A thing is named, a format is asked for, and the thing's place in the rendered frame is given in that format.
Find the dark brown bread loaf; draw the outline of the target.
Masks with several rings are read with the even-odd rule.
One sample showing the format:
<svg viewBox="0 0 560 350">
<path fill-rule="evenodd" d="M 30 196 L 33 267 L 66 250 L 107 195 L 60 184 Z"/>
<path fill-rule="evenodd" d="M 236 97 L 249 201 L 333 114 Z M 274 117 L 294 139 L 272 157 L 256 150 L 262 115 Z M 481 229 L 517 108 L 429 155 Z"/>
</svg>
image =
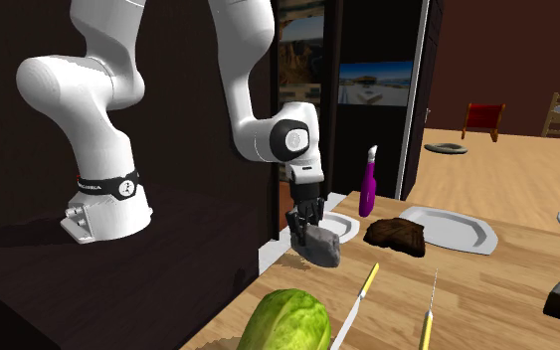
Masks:
<svg viewBox="0 0 560 350">
<path fill-rule="evenodd" d="M 426 253 L 424 227 L 402 218 L 381 219 L 374 222 L 366 230 L 363 241 L 414 258 L 423 258 Z"/>
</svg>

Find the dark door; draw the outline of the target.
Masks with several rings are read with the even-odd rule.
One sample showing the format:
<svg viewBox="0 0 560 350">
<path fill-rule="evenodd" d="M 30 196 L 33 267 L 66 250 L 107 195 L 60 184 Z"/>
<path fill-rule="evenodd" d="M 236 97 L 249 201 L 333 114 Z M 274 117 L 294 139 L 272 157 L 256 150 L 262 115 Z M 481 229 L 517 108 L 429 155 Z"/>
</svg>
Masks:
<svg viewBox="0 0 560 350">
<path fill-rule="evenodd" d="M 419 72 L 417 74 L 414 105 L 411 114 L 411 128 L 408 132 L 403 182 L 399 191 L 400 200 L 407 199 L 417 179 L 424 129 L 427 115 L 430 112 L 428 109 L 429 98 L 431 95 L 437 50 L 445 9 L 445 0 L 427 1 L 429 7 L 426 12 L 424 36 L 420 47 L 421 58 Z"/>
</svg>

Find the wide landscape wall picture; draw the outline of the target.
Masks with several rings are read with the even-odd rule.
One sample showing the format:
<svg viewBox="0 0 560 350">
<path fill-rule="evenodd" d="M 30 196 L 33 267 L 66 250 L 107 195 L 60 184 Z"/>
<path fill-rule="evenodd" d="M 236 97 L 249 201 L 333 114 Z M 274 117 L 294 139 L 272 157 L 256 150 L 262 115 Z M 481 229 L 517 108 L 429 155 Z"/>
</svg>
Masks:
<svg viewBox="0 0 560 350">
<path fill-rule="evenodd" d="M 341 64 L 338 102 L 355 105 L 406 106 L 413 62 Z"/>
</svg>

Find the grey rock-shaped lump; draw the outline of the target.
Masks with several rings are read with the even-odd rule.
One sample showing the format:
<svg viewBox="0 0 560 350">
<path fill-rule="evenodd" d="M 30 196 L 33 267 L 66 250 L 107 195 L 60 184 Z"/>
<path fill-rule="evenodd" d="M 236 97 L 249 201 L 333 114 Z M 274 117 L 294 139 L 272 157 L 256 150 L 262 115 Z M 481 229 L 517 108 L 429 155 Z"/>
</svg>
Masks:
<svg viewBox="0 0 560 350">
<path fill-rule="evenodd" d="M 290 244 L 310 263 L 322 267 L 338 267 L 340 264 L 339 237 L 329 230 L 308 225 L 302 236 L 290 234 Z"/>
</svg>

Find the dark robot stand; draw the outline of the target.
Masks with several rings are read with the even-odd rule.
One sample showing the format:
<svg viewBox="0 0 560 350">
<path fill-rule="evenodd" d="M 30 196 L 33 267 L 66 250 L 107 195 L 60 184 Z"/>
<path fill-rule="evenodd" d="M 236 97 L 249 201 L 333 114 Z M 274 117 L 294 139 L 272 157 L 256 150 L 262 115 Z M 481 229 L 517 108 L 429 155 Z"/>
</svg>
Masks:
<svg viewBox="0 0 560 350">
<path fill-rule="evenodd" d="M 0 228 L 0 350 L 178 350 L 258 277 L 271 194 L 145 191 L 123 239 L 78 244 L 58 212 Z"/>
</svg>

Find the red chair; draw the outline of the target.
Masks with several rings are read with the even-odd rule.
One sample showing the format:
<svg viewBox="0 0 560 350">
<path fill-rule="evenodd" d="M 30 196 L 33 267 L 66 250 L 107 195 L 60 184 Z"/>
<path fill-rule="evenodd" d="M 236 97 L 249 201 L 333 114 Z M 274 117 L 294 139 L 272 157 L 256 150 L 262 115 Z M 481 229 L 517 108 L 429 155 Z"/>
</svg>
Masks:
<svg viewBox="0 0 560 350">
<path fill-rule="evenodd" d="M 486 128 L 489 130 L 493 142 L 498 139 L 498 129 L 506 104 L 479 104 L 469 103 L 462 129 L 462 138 L 465 138 L 469 127 Z"/>
</svg>

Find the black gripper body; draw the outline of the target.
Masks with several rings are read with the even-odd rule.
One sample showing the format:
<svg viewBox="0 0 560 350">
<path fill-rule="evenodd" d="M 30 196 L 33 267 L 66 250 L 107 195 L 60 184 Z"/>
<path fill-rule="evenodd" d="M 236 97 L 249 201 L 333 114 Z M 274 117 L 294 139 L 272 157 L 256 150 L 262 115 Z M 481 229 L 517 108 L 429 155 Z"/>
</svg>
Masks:
<svg viewBox="0 0 560 350">
<path fill-rule="evenodd" d="M 319 183 L 296 184 L 290 181 L 289 191 L 295 205 L 307 201 L 313 201 L 315 203 L 322 201 Z"/>
</svg>

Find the white octagonal plate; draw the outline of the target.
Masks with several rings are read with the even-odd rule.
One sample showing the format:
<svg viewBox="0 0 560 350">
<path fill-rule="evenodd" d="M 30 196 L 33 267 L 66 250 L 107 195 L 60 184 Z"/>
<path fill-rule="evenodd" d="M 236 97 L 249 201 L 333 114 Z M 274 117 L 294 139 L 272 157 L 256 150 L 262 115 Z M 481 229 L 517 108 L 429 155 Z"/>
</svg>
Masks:
<svg viewBox="0 0 560 350">
<path fill-rule="evenodd" d="M 413 206 L 399 217 L 423 226 L 425 242 L 440 248 L 489 256 L 498 244 L 488 223 L 467 215 Z"/>
</svg>

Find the green cabbage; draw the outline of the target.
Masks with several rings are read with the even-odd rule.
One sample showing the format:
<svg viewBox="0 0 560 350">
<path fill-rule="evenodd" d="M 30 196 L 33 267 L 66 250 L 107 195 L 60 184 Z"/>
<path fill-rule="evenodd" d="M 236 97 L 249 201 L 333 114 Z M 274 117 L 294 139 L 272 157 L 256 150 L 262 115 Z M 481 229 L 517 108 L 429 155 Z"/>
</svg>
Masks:
<svg viewBox="0 0 560 350">
<path fill-rule="evenodd" d="M 325 306 L 291 288 L 267 294 L 257 305 L 237 350 L 327 350 L 331 326 Z"/>
</svg>

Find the yellow-handled knife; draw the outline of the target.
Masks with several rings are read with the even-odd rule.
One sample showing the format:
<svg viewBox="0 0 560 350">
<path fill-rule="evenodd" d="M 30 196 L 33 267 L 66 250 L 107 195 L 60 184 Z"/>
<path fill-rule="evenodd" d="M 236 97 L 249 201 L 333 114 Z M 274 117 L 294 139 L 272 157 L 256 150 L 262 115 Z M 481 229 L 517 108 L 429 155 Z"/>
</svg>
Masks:
<svg viewBox="0 0 560 350">
<path fill-rule="evenodd" d="M 367 278 L 365 279 L 362 287 L 360 288 L 360 291 L 357 295 L 357 298 L 356 298 L 351 310 L 349 311 L 346 319 L 344 320 L 340 330 L 338 331 L 335 339 L 333 340 L 329 350 L 338 350 L 339 349 L 339 347 L 342 344 L 347 332 L 349 331 L 350 327 L 352 326 L 352 324 L 354 322 L 354 319 L 355 319 L 355 317 L 358 313 L 358 310 L 359 310 L 360 303 L 365 298 L 365 296 L 367 294 L 367 291 L 370 288 L 371 283 L 372 283 L 373 279 L 375 278 L 378 270 L 379 270 L 379 264 L 376 262 L 372 266 Z"/>
</svg>

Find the tall desert wall picture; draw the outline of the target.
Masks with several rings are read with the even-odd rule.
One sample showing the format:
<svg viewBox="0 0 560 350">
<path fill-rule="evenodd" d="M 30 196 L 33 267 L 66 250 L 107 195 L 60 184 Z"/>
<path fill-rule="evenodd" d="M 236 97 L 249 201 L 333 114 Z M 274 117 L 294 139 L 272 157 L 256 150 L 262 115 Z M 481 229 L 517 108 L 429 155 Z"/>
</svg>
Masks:
<svg viewBox="0 0 560 350">
<path fill-rule="evenodd" d="M 312 103 L 320 114 L 325 0 L 279 0 L 279 107 Z"/>
</svg>

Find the round white plate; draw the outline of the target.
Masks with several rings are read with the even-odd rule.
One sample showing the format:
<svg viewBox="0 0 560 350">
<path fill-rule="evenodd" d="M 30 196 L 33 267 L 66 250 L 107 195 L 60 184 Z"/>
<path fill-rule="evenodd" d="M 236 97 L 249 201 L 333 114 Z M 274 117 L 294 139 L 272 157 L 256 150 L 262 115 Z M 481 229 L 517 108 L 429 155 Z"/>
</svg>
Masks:
<svg viewBox="0 0 560 350">
<path fill-rule="evenodd" d="M 325 211 L 323 219 L 319 222 L 319 227 L 336 234 L 339 243 L 344 244 L 352 240 L 360 230 L 360 222 L 352 217 Z"/>
</svg>

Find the purple spray bottle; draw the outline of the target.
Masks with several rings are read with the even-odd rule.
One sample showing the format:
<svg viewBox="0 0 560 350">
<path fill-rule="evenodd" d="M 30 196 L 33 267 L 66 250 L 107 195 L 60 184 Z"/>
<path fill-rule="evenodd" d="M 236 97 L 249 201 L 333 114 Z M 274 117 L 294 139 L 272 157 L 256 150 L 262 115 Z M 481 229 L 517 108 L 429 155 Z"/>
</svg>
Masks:
<svg viewBox="0 0 560 350">
<path fill-rule="evenodd" d="M 376 180 L 374 178 L 377 145 L 369 148 L 367 153 L 367 164 L 361 184 L 359 212 L 361 217 L 368 217 L 374 208 L 376 198 Z"/>
</svg>

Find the dark round floor disc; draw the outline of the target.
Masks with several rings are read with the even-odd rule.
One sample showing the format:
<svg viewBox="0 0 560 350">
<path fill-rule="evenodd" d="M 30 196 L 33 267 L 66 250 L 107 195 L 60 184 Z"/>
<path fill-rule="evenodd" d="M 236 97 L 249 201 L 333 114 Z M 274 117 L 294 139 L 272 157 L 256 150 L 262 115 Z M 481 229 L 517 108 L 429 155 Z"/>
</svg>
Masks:
<svg viewBox="0 0 560 350">
<path fill-rule="evenodd" d="M 424 148 L 435 153 L 448 155 L 466 154 L 468 152 L 465 146 L 455 143 L 428 143 Z"/>
</svg>

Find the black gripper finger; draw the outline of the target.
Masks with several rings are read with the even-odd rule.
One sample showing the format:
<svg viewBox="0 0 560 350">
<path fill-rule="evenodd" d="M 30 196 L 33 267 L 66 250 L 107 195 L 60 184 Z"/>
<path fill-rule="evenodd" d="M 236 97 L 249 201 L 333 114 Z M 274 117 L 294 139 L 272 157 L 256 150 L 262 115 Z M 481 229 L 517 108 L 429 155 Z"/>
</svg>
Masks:
<svg viewBox="0 0 560 350">
<path fill-rule="evenodd" d="M 318 197 L 308 201 L 307 204 L 307 222 L 313 226 L 317 226 L 323 217 L 323 199 Z"/>
<path fill-rule="evenodd" d="M 307 226 L 307 213 L 304 204 L 295 205 L 285 213 L 289 230 L 295 235 L 300 245 L 305 244 L 305 230 Z"/>
</svg>

